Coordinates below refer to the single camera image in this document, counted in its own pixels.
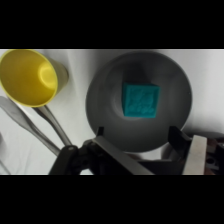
utensil handle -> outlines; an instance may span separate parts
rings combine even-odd
[[[30,124],[32,134],[39,139],[52,153],[54,153],[56,156],[59,155],[61,150],[49,139],[47,138],[35,125]]]
[[[59,138],[65,146],[72,145],[68,136],[65,134],[64,130],[62,129],[62,127],[60,126],[60,124],[55,119],[54,115],[51,113],[47,106],[33,109],[53,127],[53,129],[58,134]]]

metal utensil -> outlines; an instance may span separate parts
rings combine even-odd
[[[60,149],[35,126],[28,116],[13,101],[0,96],[0,107],[18,125],[39,139],[51,152],[56,156],[59,155]]]
[[[60,124],[55,119],[54,115],[51,113],[47,106],[33,109],[53,127],[64,145],[72,145],[68,136],[65,134],[64,130],[61,128]]]

white countertop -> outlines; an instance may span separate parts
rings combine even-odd
[[[0,49],[0,56],[7,49]],[[68,85],[49,108],[71,139],[81,146],[94,137],[85,113],[88,87],[96,71],[111,59],[136,50],[36,49],[67,68]],[[175,60],[186,72],[193,91],[193,107],[185,130],[224,133],[224,50],[153,50]],[[34,123],[62,148],[51,126],[31,108],[22,107]],[[0,109],[0,160],[11,174],[48,174],[56,157],[35,137],[14,123]],[[161,149],[141,154],[144,159],[160,159]]]

metal spoon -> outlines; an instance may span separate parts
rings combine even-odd
[[[51,152],[53,152],[56,156],[59,155],[60,149],[35,126],[35,124],[13,101],[0,96],[0,107],[18,125],[39,139]]]

table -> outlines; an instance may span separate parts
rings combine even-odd
[[[7,49],[0,49],[0,56]],[[85,113],[88,87],[97,72],[111,59],[135,49],[35,49],[67,68],[69,83],[49,104],[49,108],[66,131],[72,143],[80,147],[93,138]],[[175,60],[188,75],[193,92],[193,105],[184,131],[224,133],[224,50],[150,49]],[[55,144],[63,144],[51,126],[31,108],[21,108]],[[11,174],[48,174],[56,157],[35,137],[14,123],[0,109],[0,159]],[[160,159],[161,148],[139,155],[142,159]]]

